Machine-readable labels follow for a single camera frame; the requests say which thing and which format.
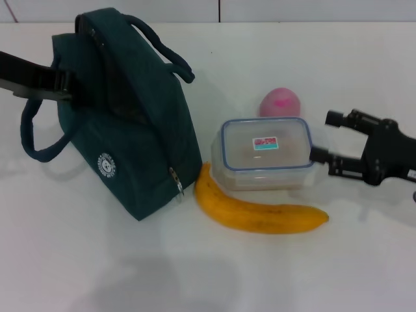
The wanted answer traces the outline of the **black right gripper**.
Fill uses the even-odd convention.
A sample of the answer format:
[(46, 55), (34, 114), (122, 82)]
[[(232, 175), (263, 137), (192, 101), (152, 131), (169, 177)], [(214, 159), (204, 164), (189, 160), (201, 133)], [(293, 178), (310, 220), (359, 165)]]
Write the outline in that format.
[(309, 160), (327, 164), (329, 176), (364, 179), (372, 186), (378, 186), (390, 177), (415, 182), (415, 139), (402, 133), (396, 121), (381, 120), (356, 109), (347, 115), (329, 110), (325, 124), (349, 128), (368, 136), (363, 151), (365, 163), (320, 147), (311, 148)]

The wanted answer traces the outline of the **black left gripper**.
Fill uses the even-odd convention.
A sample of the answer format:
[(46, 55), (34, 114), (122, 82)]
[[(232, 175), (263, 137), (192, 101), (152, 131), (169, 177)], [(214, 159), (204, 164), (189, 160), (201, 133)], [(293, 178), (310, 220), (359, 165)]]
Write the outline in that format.
[[(54, 72), (60, 89), (54, 92)], [(76, 107), (95, 106), (92, 77), (87, 67), (46, 67), (1, 52), (1, 88), (21, 98), (51, 98)]]

